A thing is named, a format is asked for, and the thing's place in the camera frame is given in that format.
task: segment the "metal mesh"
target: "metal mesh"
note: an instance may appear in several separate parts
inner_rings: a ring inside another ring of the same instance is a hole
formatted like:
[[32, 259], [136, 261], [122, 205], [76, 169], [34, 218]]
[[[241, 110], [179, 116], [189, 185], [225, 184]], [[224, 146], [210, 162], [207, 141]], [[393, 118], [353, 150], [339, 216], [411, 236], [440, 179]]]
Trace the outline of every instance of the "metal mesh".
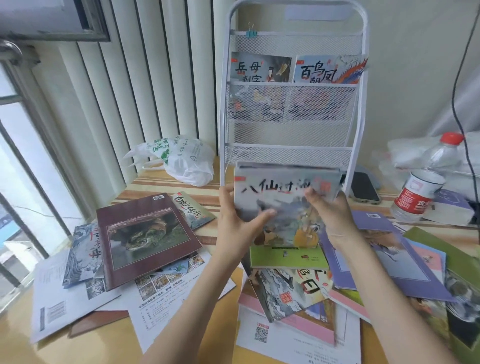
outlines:
[[226, 140], [281, 146], [345, 146], [357, 88], [227, 86]]
[[351, 154], [350, 149], [283, 149], [253, 146], [226, 146], [225, 152], [226, 164], [235, 164], [238, 160], [253, 160], [264, 163], [336, 167], [343, 170], [347, 170]]
[[361, 54], [362, 35], [288, 35], [282, 33], [247, 38], [245, 35], [230, 36], [230, 51], [273, 54], [292, 57], [306, 54]]

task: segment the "red bottle cap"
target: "red bottle cap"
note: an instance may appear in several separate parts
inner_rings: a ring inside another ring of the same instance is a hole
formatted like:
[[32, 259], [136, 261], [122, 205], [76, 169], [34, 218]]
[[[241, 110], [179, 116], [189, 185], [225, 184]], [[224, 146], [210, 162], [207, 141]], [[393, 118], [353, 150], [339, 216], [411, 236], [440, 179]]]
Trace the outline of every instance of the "red bottle cap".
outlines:
[[440, 142], [457, 146], [463, 142], [463, 135], [460, 133], [447, 132], [442, 135]]

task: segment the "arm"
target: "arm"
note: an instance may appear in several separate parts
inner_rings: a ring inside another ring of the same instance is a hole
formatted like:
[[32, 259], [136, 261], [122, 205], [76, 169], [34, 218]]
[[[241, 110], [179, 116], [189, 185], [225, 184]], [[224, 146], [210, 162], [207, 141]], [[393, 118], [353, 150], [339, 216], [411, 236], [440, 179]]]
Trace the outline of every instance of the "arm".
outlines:
[[216, 249], [180, 309], [148, 348], [141, 364], [196, 362], [200, 343], [215, 304], [228, 279], [274, 210], [246, 223], [238, 217], [230, 192], [220, 187]]
[[357, 229], [345, 194], [328, 203], [312, 189], [307, 200], [324, 220], [328, 238], [348, 262], [390, 364], [458, 364], [394, 284]]

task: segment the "binder clip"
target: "binder clip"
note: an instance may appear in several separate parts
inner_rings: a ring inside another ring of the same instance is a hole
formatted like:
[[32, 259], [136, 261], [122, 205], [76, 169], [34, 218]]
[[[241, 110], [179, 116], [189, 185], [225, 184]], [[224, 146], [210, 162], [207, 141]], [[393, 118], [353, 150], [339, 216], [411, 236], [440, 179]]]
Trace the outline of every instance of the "binder clip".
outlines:
[[257, 36], [257, 31], [253, 30], [254, 25], [255, 24], [250, 25], [250, 22], [248, 22], [248, 30], [245, 33], [245, 35], [247, 36], [248, 39], [255, 38]]

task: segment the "hand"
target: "hand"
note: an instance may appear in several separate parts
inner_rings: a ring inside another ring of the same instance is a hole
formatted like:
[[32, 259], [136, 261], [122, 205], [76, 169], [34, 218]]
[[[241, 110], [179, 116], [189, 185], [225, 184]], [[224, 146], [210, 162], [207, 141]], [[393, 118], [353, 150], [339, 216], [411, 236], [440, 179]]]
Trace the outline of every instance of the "hand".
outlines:
[[220, 187], [220, 216], [218, 217], [218, 236], [214, 256], [219, 256], [229, 264], [237, 265], [247, 252], [253, 240], [262, 232], [264, 225], [276, 215], [268, 209], [250, 222], [239, 218], [230, 192], [233, 185]]
[[311, 187], [305, 190], [305, 197], [324, 221], [328, 239], [335, 249], [343, 250], [350, 242], [358, 240], [360, 231], [353, 221], [347, 197], [342, 191], [333, 202], [325, 201]]

